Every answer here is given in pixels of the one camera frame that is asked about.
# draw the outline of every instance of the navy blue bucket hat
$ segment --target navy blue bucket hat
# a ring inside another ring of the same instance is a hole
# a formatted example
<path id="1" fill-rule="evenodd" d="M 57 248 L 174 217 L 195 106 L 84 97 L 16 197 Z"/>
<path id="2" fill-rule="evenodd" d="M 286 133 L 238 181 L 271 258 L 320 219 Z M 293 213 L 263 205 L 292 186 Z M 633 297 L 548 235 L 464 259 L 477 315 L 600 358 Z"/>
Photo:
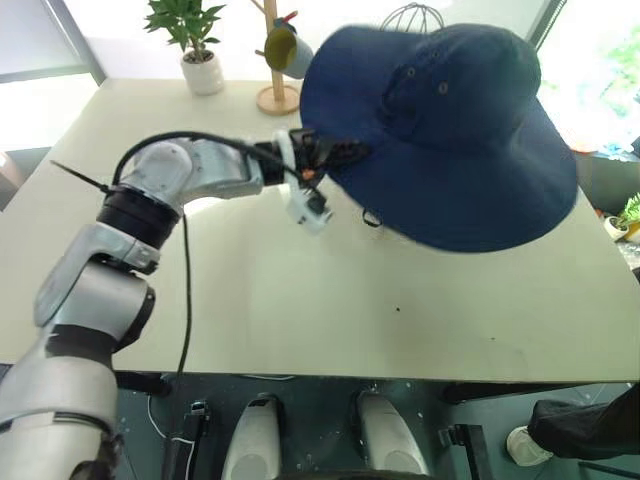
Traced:
<path id="1" fill-rule="evenodd" d="M 549 232 L 576 199 L 573 155 L 536 99 L 540 65 L 508 30 L 347 27 L 314 57 L 304 127 L 372 153 L 330 176 L 385 226 L 489 252 Z"/>

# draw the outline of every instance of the black trousers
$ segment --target black trousers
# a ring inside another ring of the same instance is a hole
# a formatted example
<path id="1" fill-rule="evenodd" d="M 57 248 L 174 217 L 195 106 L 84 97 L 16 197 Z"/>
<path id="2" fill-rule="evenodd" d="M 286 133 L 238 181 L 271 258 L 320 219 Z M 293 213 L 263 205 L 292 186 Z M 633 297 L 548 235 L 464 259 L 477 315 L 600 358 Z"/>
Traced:
<path id="1" fill-rule="evenodd" d="M 536 403 L 528 426 L 538 445 L 558 457 L 598 460 L 640 454 L 640 387 L 609 404 Z"/>

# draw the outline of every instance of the white flower pot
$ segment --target white flower pot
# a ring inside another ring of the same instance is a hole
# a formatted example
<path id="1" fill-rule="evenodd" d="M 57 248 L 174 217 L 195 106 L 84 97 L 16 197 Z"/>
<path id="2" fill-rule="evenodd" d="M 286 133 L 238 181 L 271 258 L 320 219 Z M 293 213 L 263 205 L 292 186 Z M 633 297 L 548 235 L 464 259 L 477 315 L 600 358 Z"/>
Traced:
<path id="1" fill-rule="evenodd" d="M 222 68 L 217 55 L 204 63 L 189 63 L 182 57 L 180 64 L 189 90 L 195 95 L 213 95 L 224 88 Z"/>
<path id="2" fill-rule="evenodd" d="M 607 231 L 613 241 L 616 242 L 627 234 L 627 232 L 629 231 L 629 227 L 624 227 L 624 230 L 620 230 L 619 228 L 614 227 L 613 223 L 611 223 L 611 220 L 614 218 L 617 219 L 618 217 L 607 217 L 604 219 L 604 229 Z"/>

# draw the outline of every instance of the wire whisk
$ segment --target wire whisk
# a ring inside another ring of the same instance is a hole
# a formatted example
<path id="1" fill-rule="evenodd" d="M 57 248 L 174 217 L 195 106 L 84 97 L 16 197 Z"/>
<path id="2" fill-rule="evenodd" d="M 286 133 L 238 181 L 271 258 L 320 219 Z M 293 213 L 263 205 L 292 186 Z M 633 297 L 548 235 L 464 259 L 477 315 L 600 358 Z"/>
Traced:
<path id="1" fill-rule="evenodd" d="M 438 28 L 444 27 L 444 20 L 438 10 L 412 2 L 391 12 L 382 22 L 380 30 L 427 33 L 429 23 L 433 23 L 433 20 L 438 24 Z"/>

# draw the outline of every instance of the robotic arm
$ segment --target robotic arm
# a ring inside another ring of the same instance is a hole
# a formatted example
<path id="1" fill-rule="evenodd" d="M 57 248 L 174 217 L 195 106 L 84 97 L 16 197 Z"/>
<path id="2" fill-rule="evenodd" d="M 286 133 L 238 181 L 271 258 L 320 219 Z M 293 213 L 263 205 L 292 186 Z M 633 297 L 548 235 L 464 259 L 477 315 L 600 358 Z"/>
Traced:
<path id="1" fill-rule="evenodd" d="M 323 172 L 367 153 L 304 129 L 255 146 L 176 132 L 130 150 L 96 223 L 78 233 L 42 285 L 39 338 L 0 385 L 2 478 L 111 478 L 119 448 L 111 357 L 139 338 L 151 315 L 155 293 L 136 272 L 156 269 L 185 203 L 288 183 L 288 211 L 315 233 L 331 216 L 315 188 Z M 129 158 L 134 167 L 120 179 Z"/>

